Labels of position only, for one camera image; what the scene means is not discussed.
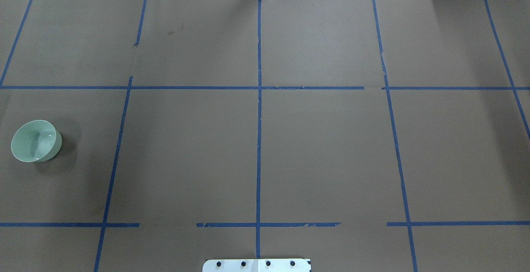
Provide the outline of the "green ceramic bowl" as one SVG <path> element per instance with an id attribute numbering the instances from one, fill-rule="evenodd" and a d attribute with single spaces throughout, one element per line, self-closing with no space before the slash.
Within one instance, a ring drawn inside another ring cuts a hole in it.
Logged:
<path id="1" fill-rule="evenodd" d="M 25 163 L 45 162 L 62 146 L 61 133 L 46 120 L 33 120 L 21 126 L 11 141 L 12 155 Z"/>

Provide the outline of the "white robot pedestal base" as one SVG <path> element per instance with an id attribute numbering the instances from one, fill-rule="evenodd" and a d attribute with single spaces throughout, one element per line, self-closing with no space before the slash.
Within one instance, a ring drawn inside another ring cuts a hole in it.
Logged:
<path id="1" fill-rule="evenodd" d="M 310 259 L 213 259 L 207 260 L 203 272 L 311 272 Z"/>

